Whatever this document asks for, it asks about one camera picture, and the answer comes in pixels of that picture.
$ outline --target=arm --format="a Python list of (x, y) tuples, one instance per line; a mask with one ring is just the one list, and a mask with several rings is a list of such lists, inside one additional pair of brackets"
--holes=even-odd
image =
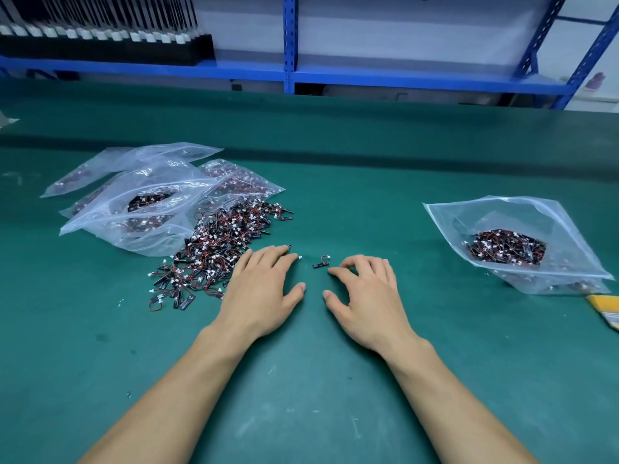
[[(352, 266), (359, 276), (349, 270)], [(352, 339), (385, 359), (441, 462), (537, 463), (411, 329), (386, 259), (348, 257), (329, 273), (344, 283), (350, 303), (325, 291), (327, 307)]]
[(221, 311), (183, 357), (81, 459), (98, 463), (189, 461), (213, 407), (245, 351), (279, 327), (303, 299), (283, 296), (296, 254), (288, 246), (249, 249), (237, 262)]

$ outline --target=left hand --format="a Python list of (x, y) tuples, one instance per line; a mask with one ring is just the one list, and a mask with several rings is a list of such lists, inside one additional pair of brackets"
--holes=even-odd
[(235, 265), (221, 311), (213, 324), (243, 336), (253, 343), (281, 326), (303, 299), (305, 283), (297, 283), (283, 295), (286, 273), (297, 254), (286, 254), (288, 246), (269, 246), (253, 252), (248, 249)]

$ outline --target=yellow object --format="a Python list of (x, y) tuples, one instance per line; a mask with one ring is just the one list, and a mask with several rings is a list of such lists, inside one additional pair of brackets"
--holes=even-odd
[(589, 295), (587, 299), (610, 327), (619, 330), (619, 296)]

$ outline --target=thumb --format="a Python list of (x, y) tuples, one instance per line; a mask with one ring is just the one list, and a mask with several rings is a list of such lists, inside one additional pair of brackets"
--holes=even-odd
[(329, 311), (331, 311), (336, 317), (337, 322), (339, 322), (340, 325), (343, 325), (350, 315), (350, 308), (343, 304), (335, 293), (329, 291), (328, 289), (322, 292), (322, 297), (324, 298), (324, 302), (327, 304)]
[(283, 297), (283, 306), (287, 311), (292, 311), (294, 307), (299, 304), (299, 301), (303, 299), (305, 294), (305, 283), (297, 283), (290, 293)]

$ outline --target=right hand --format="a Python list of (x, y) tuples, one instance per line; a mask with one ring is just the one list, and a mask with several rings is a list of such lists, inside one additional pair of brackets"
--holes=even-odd
[[(359, 276), (352, 273), (355, 267)], [(408, 323), (398, 294), (396, 276), (387, 259), (347, 257), (328, 272), (348, 289), (350, 303), (343, 304), (332, 291), (322, 296), (337, 322), (354, 341), (383, 358), (412, 338), (418, 338)]]

